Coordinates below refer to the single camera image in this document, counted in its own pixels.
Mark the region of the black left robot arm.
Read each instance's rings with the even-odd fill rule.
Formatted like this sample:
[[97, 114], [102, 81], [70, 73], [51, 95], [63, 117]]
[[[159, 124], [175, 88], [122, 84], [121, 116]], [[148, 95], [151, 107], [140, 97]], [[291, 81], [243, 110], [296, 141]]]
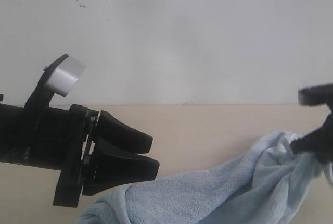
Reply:
[[55, 206], [76, 208], [82, 195], [154, 180], [152, 142], [103, 110], [1, 104], [1, 162], [60, 171]]

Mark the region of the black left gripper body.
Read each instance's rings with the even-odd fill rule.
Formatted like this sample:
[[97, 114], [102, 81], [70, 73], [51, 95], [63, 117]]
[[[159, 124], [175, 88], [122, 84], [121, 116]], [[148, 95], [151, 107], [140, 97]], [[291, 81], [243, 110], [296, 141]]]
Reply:
[[69, 110], [49, 108], [37, 129], [36, 149], [42, 168], [60, 170], [54, 206], [77, 207], [83, 189], [86, 165], [84, 143], [99, 112], [73, 104]]

